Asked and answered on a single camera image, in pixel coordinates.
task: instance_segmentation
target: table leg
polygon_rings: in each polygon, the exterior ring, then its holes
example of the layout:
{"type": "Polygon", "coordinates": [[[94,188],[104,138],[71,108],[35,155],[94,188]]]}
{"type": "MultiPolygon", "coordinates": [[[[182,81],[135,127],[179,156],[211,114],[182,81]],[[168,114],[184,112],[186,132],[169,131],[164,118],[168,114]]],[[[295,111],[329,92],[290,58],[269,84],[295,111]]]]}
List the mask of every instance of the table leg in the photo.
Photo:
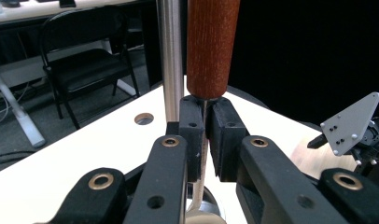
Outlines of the table leg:
{"type": "Polygon", "coordinates": [[[23,108],[18,104],[12,92],[9,90],[6,83],[0,77],[0,91],[6,97],[9,104],[12,106],[12,112],[14,113],[18,123],[21,125],[24,133],[29,139],[33,147],[42,147],[46,140],[41,135],[39,130],[36,128],[30,116],[23,110],[23,108]]]}

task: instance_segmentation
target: metal rod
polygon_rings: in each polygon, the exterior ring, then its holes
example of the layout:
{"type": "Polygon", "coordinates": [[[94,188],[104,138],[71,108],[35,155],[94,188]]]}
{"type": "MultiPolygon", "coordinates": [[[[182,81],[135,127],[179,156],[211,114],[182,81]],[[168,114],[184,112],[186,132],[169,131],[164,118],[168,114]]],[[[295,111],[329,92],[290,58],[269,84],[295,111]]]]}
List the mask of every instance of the metal rod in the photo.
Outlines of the metal rod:
{"type": "Polygon", "coordinates": [[[166,121],[178,121],[179,103],[184,96],[180,1],[157,0],[157,8],[166,121]]]}

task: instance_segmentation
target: black plastic part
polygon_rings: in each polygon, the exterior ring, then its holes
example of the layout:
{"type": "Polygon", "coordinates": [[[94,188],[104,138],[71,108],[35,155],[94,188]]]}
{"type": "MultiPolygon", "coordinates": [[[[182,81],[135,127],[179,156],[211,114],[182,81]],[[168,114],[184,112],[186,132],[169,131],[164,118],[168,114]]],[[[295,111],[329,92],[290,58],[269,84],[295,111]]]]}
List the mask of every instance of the black plastic part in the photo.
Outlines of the black plastic part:
{"type": "Polygon", "coordinates": [[[184,223],[186,156],[187,142],[181,136],[155,141],[123,223],[184,223]]]}
{"type": "Polygon", "coordinates": [[[125,187],[126,187],[126,193],[128,196],[134,194],[136,191],[137,185],[140,181],[141,174],[143,173],[144,167],[146,166],[145,163],[137,166],[131,172],[128,174],[125,174],[125,187]]]}
{"type": "Polygon", "coordinates": [[[178,129],[179,129],[178,122],[167,122],[165,135],[168,135],[168,134],[178,135],[178,129]]]}
{"type": "Polygon", "coordinates": [[[321,174],[318,188],[350,223],[379,223],[379,188],[366,177],[329,169],[321,174]]]}
{"type": "MultiPolygon", "coordinates": [[[[245,213],[248,222],[347,223],[271,139],[247,136],[240,160],[237,183],[256,189],[264,202],[262,217],[245,213]]],[[[243,208],[251,203],[251,197],[238,198],[243,208]]]]}
{"type": "Polygon", "coordinates": [[[367,127],[361,141],[355,145],[362,163],[379,160],[379,119],[375,119],[367,127]]]}
{"type": "Polygon", "coordinates": [[[188,143],[189,182],[196,182],[200,176],[203,133],[204,121],[198,100],[193,96],[183,97],[180,101],[179,135],[188,143]]]}
{"type": "Polygon", "coordinates": [[[366,176],[379,188],[379,162],[372,165],[370,162],[357,166],[355,173],[366,176]]]}
{"type": "Polygon", "coordinates": [[[241,184],[236,185],[236,195],[241,203],[244,214],[246,214],[247,223],[261,223],[264,203],[260,195],[241,184]]]}
{"type": "Polygon", "coordinates": [[[82,176],[63,201],[50,224],[66,223],[121,223],[127,205],[125,178],[121,171],[99,168],[82,176]],[[96,186],[105,183],[102,175],[113,176],[112,183],[105,189],[91,189],[90,181],[94,176],[96,186]]]}
{"type": "Polygon", "coordinates": [[[246,137],[246,126],[228,99],[220,97],[213,104],[209,127],[216,175],[221,182],[236,182],[238,151],[246,137]]]}
{"type": "Polygon", "coordinates": [[[320,148],[322,146],[324,146],[325,144],[327,144],[329,141],[327,140],[326,138],[326,135],[324,134],[321,134],[319,135],[318,137],[316,137],[314,140],[310,141],[308,143],[308,148],[313,148],[313,149],[317,149],[317,148],[320,148]]]}
{"type": "Polygon", "coordinates": [[[59,0],[59,7],[76,7],[75,0],[59,0]]]}

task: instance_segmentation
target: bolt hole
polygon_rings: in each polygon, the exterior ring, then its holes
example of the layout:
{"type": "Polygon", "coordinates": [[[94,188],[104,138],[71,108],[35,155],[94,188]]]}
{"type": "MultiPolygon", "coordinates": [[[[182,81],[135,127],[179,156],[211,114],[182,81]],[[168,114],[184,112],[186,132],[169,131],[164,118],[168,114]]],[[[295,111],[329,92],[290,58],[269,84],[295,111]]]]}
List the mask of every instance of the bolt hole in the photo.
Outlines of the bolt hole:
{"type": "Polygon", "coordinates": [[[345,173],[336,173],[332,178],[338,185],[346,189],[360,190],[363,188],[361,182],[357,178],[345,173]]]}
{"type": "Polygon", "coordinates": [[[268,146],[268,142],[263,140],[263,139],[260,139],[260,138],[252,139],[251,144],[255,147],[267,147],[268,146]]]}
{"type": "Polygon", "coordinates": [[[308,198],[304,195],[298,196],[297,203],[302,208],[306,208],[306,209],[313,209],[315,207],[315,203],[310,198],[308,198]]]}
{"type": "Polygon", "coordinates": [[[139,114],[134,118],[134,122],[138,125],[148,125],[154,120],[154,116],[149,113],[139,114]]]}
{"type": "Polygon", "coordinates": [[[162,144],[165,146],[165,147],[175,147],[178,145],[178,139],[175,139],[175,138],[165,138],[164,140],[162,140],[162,144]]]}
{"type": "Polygon", "coordinates": [[[339,177],[339,179],[344,182],[345,184],[348,184],[348,185],[355,185],[355,181],[353,181],[352,179],[346,177],[346,176],[341,176],[339,177]]]}
{"type": "Polygon", "coordinates": [[[148,199],[147,205],[151,209],[161,208],[164,204],[164,199],[162,196],[153,196],[148,199]]]}
{"type": "Polygon", "coordinates": [[[103,185],[103,184],[107,183],[107,181],[108,181],[108,178],[106,176],[100,176],[94,180],[94,184],[95,185],[103,185]]]}
{"type": "Polygon", "coordinates": [[[172,139],[172,138],[166,139],[166,140],[165,140],[165,143],[166,143],[167,145],[173,145],[173,144],[175,143],[175,139],[172,139]]]}

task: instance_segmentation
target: desk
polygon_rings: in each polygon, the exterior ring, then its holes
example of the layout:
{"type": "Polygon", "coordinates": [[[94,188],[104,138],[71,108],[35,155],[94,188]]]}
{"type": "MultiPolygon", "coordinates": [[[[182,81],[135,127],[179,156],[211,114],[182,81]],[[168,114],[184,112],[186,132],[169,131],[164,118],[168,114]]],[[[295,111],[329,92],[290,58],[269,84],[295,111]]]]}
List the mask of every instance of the desk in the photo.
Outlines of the desk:
{"type": "MultiPolygon", "coordinates": [[[[254,105],[230,93],[230,99],[251,134],[276,144],[303,172],[318,177],[329,167],[355,167],[349,157],[335,157],[330,148],[306,148],[319,135],[294,120],[254,105]]],[[[163,89],[159,87],[81,130],[0,172],[0,223],[46,222],[53,218],[64,197],[87,172],[109,167],[124,174],[147,160],[154,141],[166,127],[163,89]],[[149,125],[134,118],[150,113],[149,125]]],[[[228,223],[246,223],[236,198],[235,184],[219,183],[208,160],[205,185],[221,202],[228,223]]]]}
{"type": "MultiPolygon", "coordinates": [[[[123,7],[139,7],[143,4],[153,4],[155,1],[151,0],[77,0],[76,8],[85,7],[97,7],[103,5],[118,5],[123,7]]],[[[3,32],[11,32],[12,30],[26,29],[26,27],[39,26],[51,15],[55,15],[59,12],[73,9],[73,7],[60,8],[59,1],[38,3],[36,0],[29,0],[27,2],[21,2],[21,7],[6,8],[4,12],[0,14],[0,34],[3,32]]],[[[25,83],[43,77],[45,74],[42,71],[42,62],[39,57],[26,59],[23,61],[5,64],[0,66],[0,90],[7,98],[8,102],[12,106],[13,112],[17,121],[21,125],[23,131],[28,137],[33,147],[42,147],[45,144],[45,139],[39,130],[34,125],[30,116],[26,111],[18,104],[10,87],[25,83]]],[[[128,93],[133,93],[133,90],[125,83],[120,82],[119,86],[125,88],[128,93]]]]}
{"type": "Polygon", "coordinates": [[[21,2],[20,7],[3,7],[0,14],[0,25],[12,23],[14,21],[30,21],[39,18],[48,18],[66,10],[85,7],[99,7],[104,5],[129,5],[150,2],[149,0],[75,0],[77,7],[59,7],[59,1],[39,3],[36,0],[21,2]]]}

